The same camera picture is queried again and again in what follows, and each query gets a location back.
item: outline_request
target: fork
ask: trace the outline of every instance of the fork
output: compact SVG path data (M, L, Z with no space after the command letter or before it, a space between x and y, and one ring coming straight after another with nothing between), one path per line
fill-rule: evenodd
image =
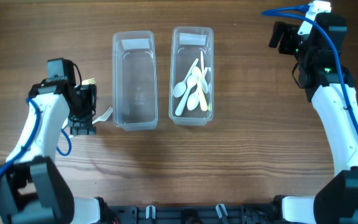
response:
M107 119L109 119L109 117L112 114L112 107L110 106L109 109L100 117L96 118L94 121L92 121L92 124L100 122L100 121L107 121Z
M87 80L83 80L81 82L82 85L90 85L90 84L96 84L96 79L94 78L90 78L90 79L87 79Z

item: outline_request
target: brown wood tabletop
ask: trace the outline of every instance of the brown wood tabletop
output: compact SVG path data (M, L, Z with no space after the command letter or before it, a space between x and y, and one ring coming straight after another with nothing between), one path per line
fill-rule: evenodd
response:
M112 36L151 30L155 36L158 126L125 132L107 122L98 134L72 139L56 164L76 197L110 205L239 205L275 195L314 195L333 177L323 125L292 77L292 56L268 48L276 20L270 8L307 1L12 1L0 0L0 163L13 150L34 83L46 61L74 61L98 86L97 116L112 106ZM356 82L358 1L333 1L347 19L342 64ZM168 116L172 32L214 30L214 118L177 126ZM59 146L66 150L60 138Z

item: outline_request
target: clear plastic bin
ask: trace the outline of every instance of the clear plastic bin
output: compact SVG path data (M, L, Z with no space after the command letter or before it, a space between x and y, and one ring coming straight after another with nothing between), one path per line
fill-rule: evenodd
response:
M190 111L187 106L181 116L175 114L179 102L183 98L175 98L173 90L175 85L182 82L193 62L198 58L197 67L201 68L201 51L204 57L204 67L208 67L205 75L208 84L208 92L204 93L208 110L202 111L200 104ZM193 87L190 94L194 93L197 85ZM214 110L214 32L211 28L205 27L176 27L172 37L172 56L171 56L171 78L170 78L170 98L169 116L175 124L204 126L213 118Z
M114 124L126 131L155 129L158 104L153 33L114 34L112 67Z

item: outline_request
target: plastic container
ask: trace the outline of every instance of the plastic container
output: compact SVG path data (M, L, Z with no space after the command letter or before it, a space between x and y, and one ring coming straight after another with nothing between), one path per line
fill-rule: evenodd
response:
M126 131L155 129L158 104L153 33L114 34L112 67L114 124Z
M181 116L175 114L175 110L183 97L175 98L173 89L175 85L182 82L193 62L198 58L197 67L201 69L201 51L204 53L204 67L211 69L206 73L205 79L209 84L209 90L205 95L208 105L207 111L202 111L200 104L193 111L187 106ZM197 86L193 87L190 94L194 93ZM214 32L211 28L205 27L176 27L172 36L171 56L171 78L169 117L175 124L204 126L211 121L214 115Z

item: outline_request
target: container label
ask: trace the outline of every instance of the container label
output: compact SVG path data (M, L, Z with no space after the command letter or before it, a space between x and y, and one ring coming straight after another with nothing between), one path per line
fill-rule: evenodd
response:
M122 46L124 47L124 50L150 49L148 39L129 39L129 40L122 40L121 42L122 42Z
M206 35L198 34L179 34L179 44L185 45L205 45Z

